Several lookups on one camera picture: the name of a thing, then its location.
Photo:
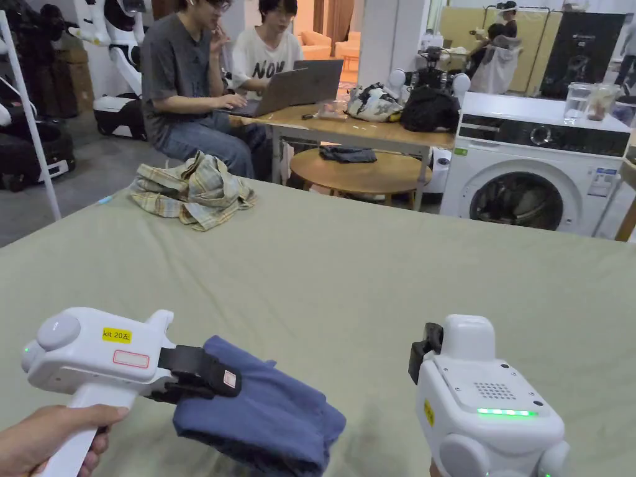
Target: control panel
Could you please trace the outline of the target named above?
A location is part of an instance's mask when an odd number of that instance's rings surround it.
[[[587,129],[575,125],[547,125],[465,114],[459,135],[471,139],[557,149],[600,156],[623,157],[630,133]]]

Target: sticker label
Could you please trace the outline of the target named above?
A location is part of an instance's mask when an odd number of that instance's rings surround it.
[[[145,354],[131,353],[118,349],[115,351],[115,354],[113,354],[113,363],[146,370],[150,365],[150,357]]]
[[[229,371],[225,371],[223,375],[223,382],[230,386],[232,389],[235,389],[237,386],[237,376],[234,373],[230,373]]]
[[[593,195],[594,197],[609,196],[617,174],[618,170],[616,169],[603,169],[599,167],[596,172],[592,174],[592,184],[588,195]]]
[[[104,328],[102,339],[111,343],[130,345],[132,342],[132,331],[127,329]]]
[[[428,399],[424,401],[424,414],[426,414],[426,419],[431,427],[433,427],[435,425],[435,413],[433,412],[433,408],[431,407],[431,403]]]

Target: green led light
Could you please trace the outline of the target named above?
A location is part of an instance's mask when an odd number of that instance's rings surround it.
[[[539,415],[536,412],[531,412],[531,411],[515,411],[512,409],[486,409],[486,408],[479,408],[477,409],[477,412],[479,414],[494,414],[494,415],[498,415],[498,416],[521,416],[521,417],[534,417]]]

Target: hair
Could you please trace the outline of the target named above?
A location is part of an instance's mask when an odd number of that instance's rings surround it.
[[[298,13],[298,0],[258,0],[258,11],[261,12],[263,23],[267,14],[276,10],[281,3],[287,13],[292,15]]]
[[[493,23],[490,27],[488,27],[488,38],[494,40],[497,36],[503,35],[506,33],[506,27],[501,23]]]
[[[213,6],[228,8],[230,5],[232,5],[233,0],[205,0],[205,1],[207,1],[210,5],[213,5]],[[177,4],[177,8],[180,11],[187,10],[188,5],[190,5],[190,0],[179,0]]]
[[[510,10],[507,13],[512,13],[513,15],[516,15],[516,2],[513,2],[512,0],[510,0],[504,4],[504,9],[508,10],[510,8],[514,8],[514,10]]]

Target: gripper handle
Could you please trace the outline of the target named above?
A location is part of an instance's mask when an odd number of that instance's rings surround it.
[[[83,384],[73,395],[70,408],[88,408],[95,404],[130,409],[137,397],[136,391],[104,384]],[[97,429],[81,431],[67,440],[48,461],[41,477],[76,477],[79,473]]]

